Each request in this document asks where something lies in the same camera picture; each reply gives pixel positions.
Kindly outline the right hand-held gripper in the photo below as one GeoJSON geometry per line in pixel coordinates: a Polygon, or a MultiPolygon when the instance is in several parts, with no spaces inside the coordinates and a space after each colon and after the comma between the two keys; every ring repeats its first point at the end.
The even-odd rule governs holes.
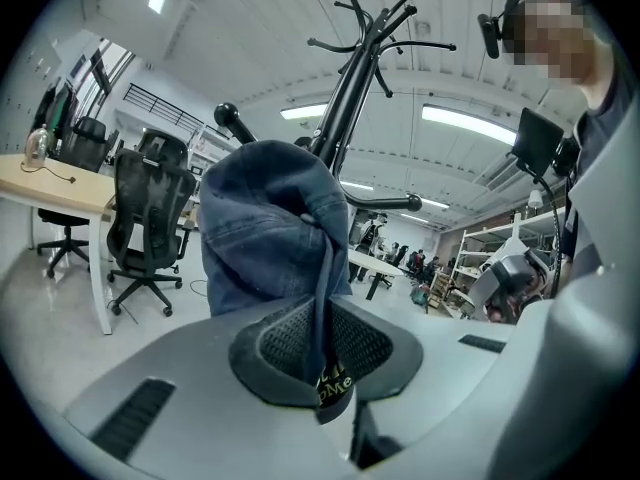
{"type": "Polygon", "coordinates": [[[516,324],[527,306],[544,298],[552,279],[546,253],[521,240],[507,240],[481,265],[469,289],[472,318],[516,324]]]}

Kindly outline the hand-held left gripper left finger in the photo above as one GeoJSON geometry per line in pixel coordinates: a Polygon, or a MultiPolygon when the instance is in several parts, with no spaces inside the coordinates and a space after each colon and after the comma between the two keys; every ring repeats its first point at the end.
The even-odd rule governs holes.
{"type": "Polygon", "coordinates": [[[238,381],[228,349],[271,303],[170,331],[116,365],[66,408],[67,451],[99,479],[355,479],[309,409],[263,402],[238,381]],[[147,379],[173,390],[130,455],[98,446],[98,429],[147,379]]]}

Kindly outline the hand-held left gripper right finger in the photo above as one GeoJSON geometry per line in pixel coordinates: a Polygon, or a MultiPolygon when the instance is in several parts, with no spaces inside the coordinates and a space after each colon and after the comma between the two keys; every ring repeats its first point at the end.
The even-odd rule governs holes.
{"type": "Polygon", "coordinates": [[[378,329],[389,358],[358,381],[382,398],[367,402],[374,431],[398,444],[377,471],[494,471],[498,446],[523,393],[523,327],[358,306],[335,297],[334,311],[378,329]]]}

